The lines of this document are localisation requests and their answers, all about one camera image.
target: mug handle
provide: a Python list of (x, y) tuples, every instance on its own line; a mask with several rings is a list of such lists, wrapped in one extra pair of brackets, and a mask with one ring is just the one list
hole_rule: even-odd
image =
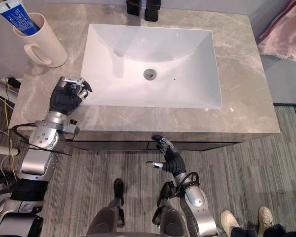
[(41, 60), (40, 58), (38, 58), (37, 55), (32, 50), (32, 47), (33, 46), (39, 48), (42, 51), (42, 49), (38, 45), (36, 45), (36, 44), (26, 44), (26, 45), (24, 45), (24, 50), (25, 50), (26, 54), (34, 62), (36, 62), (38, 64), (41, 64), (41, 65), (49, 65), (49, 64), (51, 64), (53, 62), (48, 56), (45, 56), (44, 60)]

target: marble countertop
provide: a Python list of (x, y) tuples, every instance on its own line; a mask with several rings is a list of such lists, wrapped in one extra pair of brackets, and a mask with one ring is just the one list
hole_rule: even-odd
[(70, 116), (78, 121), (80, 130), (97, 131), (97, 140), (148, 140), (149, 134), (154, 132), (181, 133), (183, 137), (186, 137), (186, 133), (214, 136), (216, 133), (251, 134), (251, 137), (256, 137), (257, 134), (280, 132), (246, 15), (161, 9), (158, 22), (147, 22), (143, 14), (139, 17), (128, 15), (123, 6), (64, 3), (48, 4), (44, 15), (66, 49), (68, 59), (58, 68), (37, 65), (29, 60), (11, 126), (44, 118), (58, 78), (63, 75), (80, 76), (88, 25), (101, 23), (211, 30), (222, 89), (222, 108), (81, 105)]

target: jeans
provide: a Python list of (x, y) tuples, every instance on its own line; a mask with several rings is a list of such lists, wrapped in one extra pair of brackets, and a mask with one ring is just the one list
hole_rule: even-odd
[[(245, 230), (235, 227), (231, 230), (231, 237), (258, 237), (258, 234), (254, 230)], [(267, 229), (263, 237), (296, 237), (296, 232), (286, 233), (285, 227), (277, 224)]]

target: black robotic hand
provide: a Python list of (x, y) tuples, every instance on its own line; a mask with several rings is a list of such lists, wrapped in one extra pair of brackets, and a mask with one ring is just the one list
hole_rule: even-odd
[(84, 79), (61, 77), (50, 97), (49, 111), (68, 115), (79, 106), (89, 91), (92, 92), (92, 89)]
[(182, 156), (172, 142), (159, 135), (152, 136), (152, 140), (157, 143), (157, 148), (164, 154), (166, 162), (148, 161), (147, 166), (168, 171), (173, 174), (173, 177), (186, 172)]

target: white sneaker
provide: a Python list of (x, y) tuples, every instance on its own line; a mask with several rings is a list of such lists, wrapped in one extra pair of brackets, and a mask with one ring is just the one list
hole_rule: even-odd
[(221, 212), (221, 224), (228, 237), (230, 237), (231, 230), (234, 227), (240, 227), (236, 218), (228, 210), (224, 210)]
[(259, 237), (263, 237), (264, 231), (271, 226), (274, 226), (273, 215), (270, 209), (266, 206), (259, 208)]

